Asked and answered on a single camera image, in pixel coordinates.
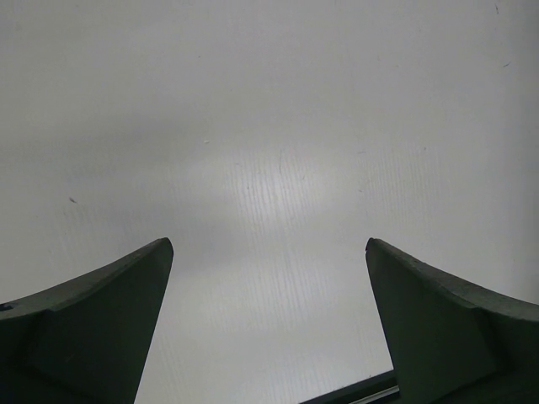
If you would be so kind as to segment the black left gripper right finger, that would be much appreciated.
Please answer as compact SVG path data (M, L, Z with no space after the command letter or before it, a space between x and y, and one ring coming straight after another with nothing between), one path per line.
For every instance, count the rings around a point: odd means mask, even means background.
M536 403L538 306L372 238L366 264L403 403Z

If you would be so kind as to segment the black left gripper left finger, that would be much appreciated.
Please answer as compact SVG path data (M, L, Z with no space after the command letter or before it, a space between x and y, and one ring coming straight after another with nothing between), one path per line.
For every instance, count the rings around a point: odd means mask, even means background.
M166 237L1 305L3 403L132 403L168 285Z

